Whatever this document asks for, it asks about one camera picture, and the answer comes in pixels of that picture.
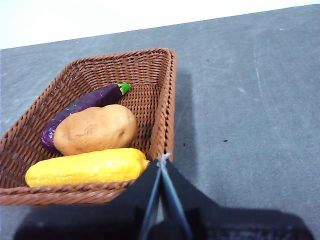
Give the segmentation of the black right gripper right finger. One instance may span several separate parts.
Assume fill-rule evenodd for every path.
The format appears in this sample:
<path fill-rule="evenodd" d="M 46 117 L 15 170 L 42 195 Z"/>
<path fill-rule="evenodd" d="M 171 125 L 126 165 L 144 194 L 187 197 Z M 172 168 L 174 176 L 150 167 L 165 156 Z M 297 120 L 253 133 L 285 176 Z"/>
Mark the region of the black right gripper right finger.
<path fill-rule="evenodd" d="M 161 164 L 165 185 L 178 216 L 194 240 L 312 240 L 295 214 L 272 209 L 232 208 L 217 204 L 192 185 L 169 161 Z"/>

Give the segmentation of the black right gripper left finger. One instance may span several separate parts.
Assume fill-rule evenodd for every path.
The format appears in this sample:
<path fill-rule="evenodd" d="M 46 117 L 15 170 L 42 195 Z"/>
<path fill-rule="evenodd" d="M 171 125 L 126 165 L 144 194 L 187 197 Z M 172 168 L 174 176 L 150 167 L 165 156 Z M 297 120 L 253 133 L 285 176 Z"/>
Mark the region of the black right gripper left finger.
<path fill-rule="evenodd" d="M 160 228 L 143 221 L 156 180 L 159 161 L 120 195 L 104 204 L 70 204 L 36 207 L 17 228 L 16 240 L 160 240 Z"/>

